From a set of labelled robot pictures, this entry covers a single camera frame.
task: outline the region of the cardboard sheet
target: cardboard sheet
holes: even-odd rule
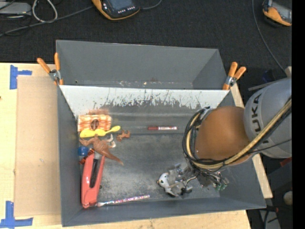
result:
[[[48,75],[18,76],[16,129],[15,216],[60,214],[57,95]]]

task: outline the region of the red tool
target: red tool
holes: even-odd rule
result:
[[[81,179],[81,204],[84,208],[97,205],[97,197],[102,180],[105,156],[94,158],[95,152],[86,157]]]

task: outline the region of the small figurine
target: small figurine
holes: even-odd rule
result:
[[[125,131],[122,129],[122,134],[119,134],[116,136],[116,139],[120,142],[122,141],[123,138],[129,138],[130,137],[130,131],[127,131],[127,133],[125,133]]]
[[[84,140],[80,138],[80,143],[84,146],[88,146],[90,144],[93,144],[93,149],[98,152],[101,155],[104,155],[106,158],[113,159],[117,162],[119,162],[122,166],[124,163],[116,156],[112,155],[109,151],[109,148],[116,147],[115,142],[113,141],[113,136],[111,134],[111,138],[100,140],[99,136],[95,134],[95,136],[89,140]]]

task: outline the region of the gray bin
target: gray bin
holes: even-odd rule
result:
[[[222,91],[226,73],[217,49],[58,40],[56,51],[65,83],[58,87],[63,226],[265,208],[251,159],[222,171],[230,183],[221,192],[202,188],[193,180],[190,194],[171,198],[156,183],[168,167],[185,163],[182,137],[194,112],[207,105],[234,105],[231,92]],[[164,97],[164,91],[185,99]],[[123,104],[122,92],[134,101]],[[132,134],[111,150],[124,166],[106,159],[99,200],[145,194],[149,199],[99,208],[81,206],[76,120],[88,108],[107,108],[112,125]],[[156,132],[148,131],[148,125],[179,128]]]

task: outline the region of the blue object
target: blue object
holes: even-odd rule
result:
[[[17,89],[17,76],[18,75],[32,75],[32,71],[18,71],[14,65],[10,65],[10,89]]]
[[[6,201],[5,204],[5,219],[1,219],[0,228],[10,228],[14,229],[15,227],[25,227],[31,226],[33,218],[28,219],[15,219],[14,217],[14,203]]]
[[[78,148],[78,155],[79,156],[87,156],[88,155],[88,151],[89,151],[89,148],[85,147],[85,146],[80,146]]]

